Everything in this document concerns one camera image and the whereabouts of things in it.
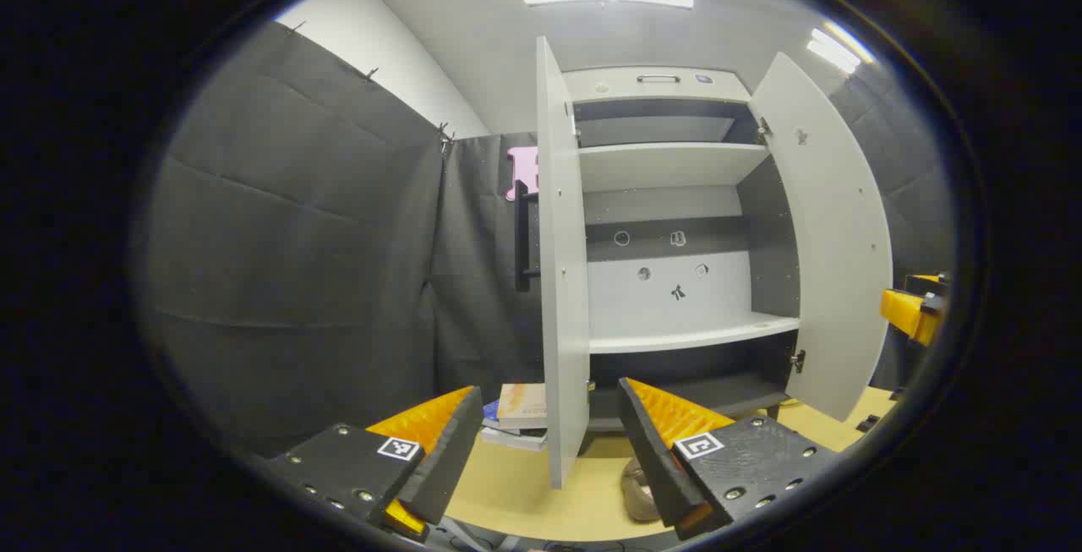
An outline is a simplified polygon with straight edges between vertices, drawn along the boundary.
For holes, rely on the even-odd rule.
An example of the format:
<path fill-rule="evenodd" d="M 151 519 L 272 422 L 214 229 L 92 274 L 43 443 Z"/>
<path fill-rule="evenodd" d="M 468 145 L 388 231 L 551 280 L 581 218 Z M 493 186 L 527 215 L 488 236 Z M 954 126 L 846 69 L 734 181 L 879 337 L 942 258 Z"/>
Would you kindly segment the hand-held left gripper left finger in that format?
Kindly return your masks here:
<path fill-rule="evenodd" d="M 470 385 L 377 424 L 333 424 L 270 459 L 268 471 L 314 505 L 423 542 L 440 522 L 481 426 Z"/>

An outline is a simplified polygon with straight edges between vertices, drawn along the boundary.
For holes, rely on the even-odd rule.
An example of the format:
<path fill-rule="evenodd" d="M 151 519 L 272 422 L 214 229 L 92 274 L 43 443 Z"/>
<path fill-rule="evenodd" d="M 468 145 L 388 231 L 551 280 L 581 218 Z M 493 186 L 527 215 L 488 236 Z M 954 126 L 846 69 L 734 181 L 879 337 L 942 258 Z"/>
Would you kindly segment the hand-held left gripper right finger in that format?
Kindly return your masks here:
<path fill-rule="evenodd" d="M 768 416 L 735 420 L 631 378 L 619 379 L 617 400 L 654 507 L 681 541 L 758 515 L 839 462 Z"/>

